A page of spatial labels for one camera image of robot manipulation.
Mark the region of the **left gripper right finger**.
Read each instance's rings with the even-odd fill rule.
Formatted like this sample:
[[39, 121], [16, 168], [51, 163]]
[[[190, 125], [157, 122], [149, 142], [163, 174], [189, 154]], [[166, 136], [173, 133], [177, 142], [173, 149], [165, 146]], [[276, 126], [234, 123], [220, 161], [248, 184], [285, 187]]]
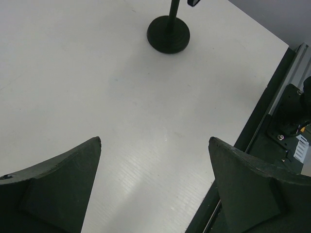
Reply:
[[231, 233], [309, 233], [311, 179], [269, 164], [216, 137], [208, 151]]

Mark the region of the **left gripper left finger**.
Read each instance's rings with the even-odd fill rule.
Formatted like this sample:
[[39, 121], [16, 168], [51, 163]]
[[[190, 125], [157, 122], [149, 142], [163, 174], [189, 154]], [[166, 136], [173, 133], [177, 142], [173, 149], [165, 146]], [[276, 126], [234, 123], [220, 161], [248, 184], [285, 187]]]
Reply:
[[79, 233], [101, 156], [93, 137], [44, 162], [1, 176], [2, 233]]

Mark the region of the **black phone stand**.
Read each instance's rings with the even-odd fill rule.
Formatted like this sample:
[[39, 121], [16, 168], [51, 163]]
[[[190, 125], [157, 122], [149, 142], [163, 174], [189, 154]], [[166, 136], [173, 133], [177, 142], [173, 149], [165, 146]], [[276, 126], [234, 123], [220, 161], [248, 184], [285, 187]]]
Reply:
[[147, 40], [158, 52], [176, 54], [189, 44], [190, 30], [187, 24], [177, 17], [180, 0], [172, 0], [167, 16], [155, 18], [147, 29]]

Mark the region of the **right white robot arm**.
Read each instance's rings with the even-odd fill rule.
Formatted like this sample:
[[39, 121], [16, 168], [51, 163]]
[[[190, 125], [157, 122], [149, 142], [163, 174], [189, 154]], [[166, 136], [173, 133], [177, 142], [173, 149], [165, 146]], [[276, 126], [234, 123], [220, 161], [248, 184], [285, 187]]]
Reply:
[[282, 131], [286, 136], [297, 136], [301, 129], [311, 123], [311, 77], [303, 82], [301, 94], [296, 91], [296, 96], [287, 98], [282, 110]]

